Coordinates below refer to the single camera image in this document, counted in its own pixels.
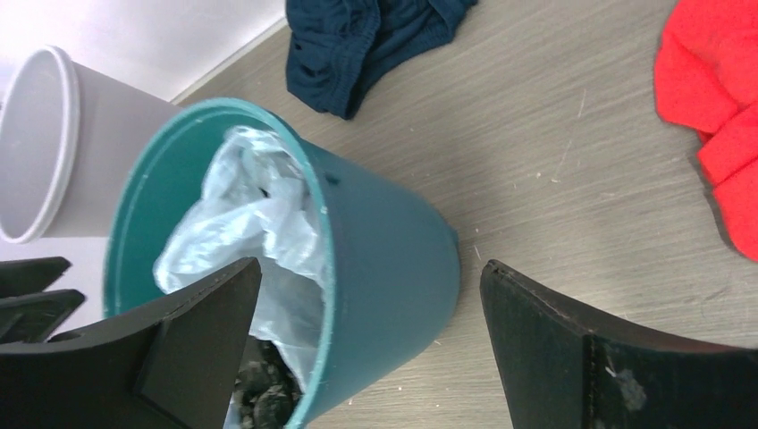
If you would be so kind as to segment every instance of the baseboard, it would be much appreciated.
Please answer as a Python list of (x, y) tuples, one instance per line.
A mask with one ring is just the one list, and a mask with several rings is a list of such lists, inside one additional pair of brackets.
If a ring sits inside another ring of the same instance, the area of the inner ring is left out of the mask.
[(192, 85), (189, 85), (178, 96), (174, 97), (171, 100), (171, 102), (174, 103), (175, 105), (181, 104), (182, 101), (187, 99), (190, 95), (192, 95), (195, 91), (197, 91), (203, 85), (207, 84), (212, 78), (218, 76), (219, 73), (228, 69), (229, 66), (239, 61), (239, 59), (242, 58), (243, 56), (249, 54), (250, 51), (252, 51), (258, 45), (263, 43), (264, 40), (266, 40), (267, 38), (270, 38), (274, 33), (279, 31), (280, 29), (283, 29), (286, 26), (287, 26), (287, 19), (281, 18), (274, 25), (272, 25), (266, 31), (264, 31), (260, 36), (252, 39), (249, 43), (241, 47), (239, 50), (237, 50), (237, 52), (232, 54), (229, 58), (227, 58), (226, 60), (218, 64), (216, 67), (214, 67), (213, 70), (206, 73), (205, 76), (203, 76), (202, 78), (194, 82)]

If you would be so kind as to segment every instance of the plastic bag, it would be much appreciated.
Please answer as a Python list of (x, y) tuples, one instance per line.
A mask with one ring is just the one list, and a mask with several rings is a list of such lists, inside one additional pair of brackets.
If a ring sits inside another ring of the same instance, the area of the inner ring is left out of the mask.
[(240, 421), (240, 411), (234, 401), (229, 401), (229, 408), (226, 410), (226, 418), (223, 420), (223, 429), (242, 429)]
[(276, 345), (305, 391), (324, 318), (325, 249), (307, 184), (284, 148), (272, 131), (229, 130), (201, 199), (173, 231), (153, 274), (171, 293), (257, 257), (263, 278), (250, 334)]

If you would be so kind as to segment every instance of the red fabric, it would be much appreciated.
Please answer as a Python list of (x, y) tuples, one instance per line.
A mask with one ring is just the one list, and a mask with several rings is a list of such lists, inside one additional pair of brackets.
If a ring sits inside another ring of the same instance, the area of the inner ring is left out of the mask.
[(655, 62), (658, 114), (697, 131), (737, 249), (758, 260), (758, 0), (680, 0)]

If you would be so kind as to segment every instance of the teal trash can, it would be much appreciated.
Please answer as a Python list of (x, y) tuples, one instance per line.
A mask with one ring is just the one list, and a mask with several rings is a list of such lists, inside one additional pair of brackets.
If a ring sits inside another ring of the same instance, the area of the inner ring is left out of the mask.
[(457, 235), (419, 195), (301, 139), (265, 109), (208, 100), (170, 120), (132, 172), (105, 261), (106, 316), (163, 295), (153, 264), (200, 198), (206, 169), (235, 125), (278, 133), (322, 207), (333, 282), (312, 383), (287, 426), (302, 427), (434, 341), (458, 299)]

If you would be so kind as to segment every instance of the gray floor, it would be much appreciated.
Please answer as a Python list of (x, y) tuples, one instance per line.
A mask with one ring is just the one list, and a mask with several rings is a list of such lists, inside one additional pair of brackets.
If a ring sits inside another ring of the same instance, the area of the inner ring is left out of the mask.
[(758, 346), (758, 265), (723, 238), (693, 132), (654, 110), (674, 4), (484, 0), (453, 44), (388, 74), (352, 122), (287, 93), (286, 29), (191, 97), (260, 104), (420, 192), (459, 231), (450, 327), (312, 427), (511, 427), (479, 301), (489, 258), (640, 324)]

